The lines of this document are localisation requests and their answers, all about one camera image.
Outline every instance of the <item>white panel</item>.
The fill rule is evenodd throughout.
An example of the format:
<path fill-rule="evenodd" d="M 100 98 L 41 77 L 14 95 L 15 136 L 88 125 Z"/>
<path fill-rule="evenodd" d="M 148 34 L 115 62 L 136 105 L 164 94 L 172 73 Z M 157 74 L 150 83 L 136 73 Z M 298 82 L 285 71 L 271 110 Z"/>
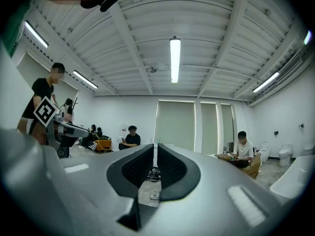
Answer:
<path fill-rule="evenodd" d="M 155 140 L 194 150 L 194 103 L 160 101 Z"/>
<path fill-rule="evenodd" d="M 16 129 L 24 109 L 33 96 L 33 91 L 15 69 L 15 64 L 2 42 L 0 42 L 0 74 L 0 127 Z"/>
<path fill-rule="evenodd" d="M 218 120 L 215 104 L 201 103 L 202 112 L 202 154 L 218 152 Z"/>
<path fill-rule="evenodd" d="M 230 105 L 221 104 L 223 119 L 223 145 L 234 142 L 234 128 L 232 108 Z"/>

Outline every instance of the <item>window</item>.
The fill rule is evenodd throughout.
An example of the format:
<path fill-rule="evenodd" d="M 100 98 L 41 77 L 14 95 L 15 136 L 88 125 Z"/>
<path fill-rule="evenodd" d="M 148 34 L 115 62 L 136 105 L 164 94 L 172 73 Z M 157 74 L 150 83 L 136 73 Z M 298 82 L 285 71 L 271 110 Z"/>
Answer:
<path fill-rule="evenodd" d="M 227 143 L 234 143 L 234 127 L 231 105 L 221 105 L 223 119 L 223 147 Z"/>
<path fill-rule="evenodd" d="M 218 117 L 215 104 L 201 103 L 202 154 L 218 153 Z"/>
<path fill-rule="evenodd" d="M 155 142 L 194 150 L 195 113 L 193 102 L 159 101 Z"/>

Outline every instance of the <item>floor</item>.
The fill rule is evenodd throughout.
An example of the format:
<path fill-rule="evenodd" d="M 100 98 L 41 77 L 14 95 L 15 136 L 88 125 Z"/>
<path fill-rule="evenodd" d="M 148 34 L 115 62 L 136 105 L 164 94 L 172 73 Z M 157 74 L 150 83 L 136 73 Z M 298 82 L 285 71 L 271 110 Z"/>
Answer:
<path fill-rule="evenodd" d="M 76 156 L 96 156 L 97 153 L 89 149 L 80 149 L 77 145 L 73 145 L 70 148 L 70 155 Z M 267 162 L 263 163 L 260 167 L 261 172 L 258 173 L 256 182 L 263 188 L 269 190 L 269 187 L 275 183 L 290 167 L 290 165 L 279 167 L 279 160 L 268 159 Z M 154 192 L 161 191 L 161 182 L 143 182 L 142 186 L 138 191 L 138 201 L 140 204 L 150 207 L 158 207 L 158 200 L 151 200 L 150 195 Z"/>
<path fill-rule="evenodd" d="M 98 155 L 98 153 L 94 153 L 92 150 L 86 148 L 86 149 L 81 149 L 79 148 L 78 145 L 74 144 L 70 148 L 70 156 L 71 157 L 76 157 L 76 156 L 88 156 L 88 155 Z"/>

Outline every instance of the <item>black hair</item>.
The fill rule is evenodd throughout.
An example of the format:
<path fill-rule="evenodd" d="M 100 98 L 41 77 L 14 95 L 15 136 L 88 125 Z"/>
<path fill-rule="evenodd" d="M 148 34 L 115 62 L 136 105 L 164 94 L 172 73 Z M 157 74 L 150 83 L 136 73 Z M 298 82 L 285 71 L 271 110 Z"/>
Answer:
<path fill-rule="evenodd" d="M 129 131 L 131 131 L 131 130 L 137 130 L 137 127 L 136 127 L 136 126 L 130 126 L 130 127 L 128 128 L 128 130 L 129 130 Z"/>
<path fill-rule="evenodd" d="M 73 103 L 73 100 L 71 100 L 71 99 L 68 98 L 68 99 L 65 101 L 65 103 L 66 103 L 68 106 L 71 106 L 72 103 Z"/>
<path fill-rule="evenodd" d="M 238 137 L 238 138 L 243 138 L 243 137 L 246 138 L 246 132 L 245 132 L 245 131 L 239 132 L 238 135 L 237 135 L 237 137 Z"/>
<path fill-rule="evenodd" d="M 65 72 L 65 67 L 61 63 L 54 63 L 52 68 L 58 68 L 58 73 L 64 73 Z"/>

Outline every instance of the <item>fluorescent light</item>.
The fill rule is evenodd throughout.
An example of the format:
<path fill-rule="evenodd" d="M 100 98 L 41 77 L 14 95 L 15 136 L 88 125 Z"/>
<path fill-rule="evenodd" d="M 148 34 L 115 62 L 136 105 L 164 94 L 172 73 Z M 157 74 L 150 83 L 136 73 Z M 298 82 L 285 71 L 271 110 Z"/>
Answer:
<path fill-rule="evenodd" d="M 89 81 L 87 78 L 85 78 L 82 74 L 80 74 L 77 70 L 73 71 L 73 73 L 78 76 L 80 79 L 84 80 L 86 83 L 88 83 L 90 86 L 92 86 L 95 89 L 98 89 L 98 86 Z"/>
<path fill-rule="evenodd" d="M 38 41 L 45 46 L 45 48 L 48 47 L 48 43 L 38 34 L 38 32 L 35 30 L 33 26 L 28 21 L 25 21 L 25 26 L 29 31 L 38 39 Z"/>
<path fill-rule="evenodd" d="M 276 72 L 274 73 L 273 76 L 271 76 L 268 80 L 266 80 L 263 84 L 261 84 L 260 86 L 258 86 L 256 89 L 253 90 L 253 92 L 258 92 L 259 90 L 261 90 L 262 88 L 264 88 L 265 86 L 267 86 L 270 82 L 272 82 L 276 77 L 279 76 L 279 73 Z"/>
<path fill-rule="evenodd" d="M 308 44 L 308 42 L 309 42 L 310 39 L 311 39 L 311 36 L 312 36 L 312 33 L 311 33 L 311 31 L 309 30 L 309 32 L 307 33 L 307 36 L 306 36 L 306 38 L 305 38 L 305 40 L 304 40 L 304 44 L 305 44 L 305 45 Z"/>
<path fill-rule="evenodd" d="M 181 40 L 174 37 L 170 41 L 171 47 L 171 82 L 178 83 L 179 64 L 181 58 Z"/>

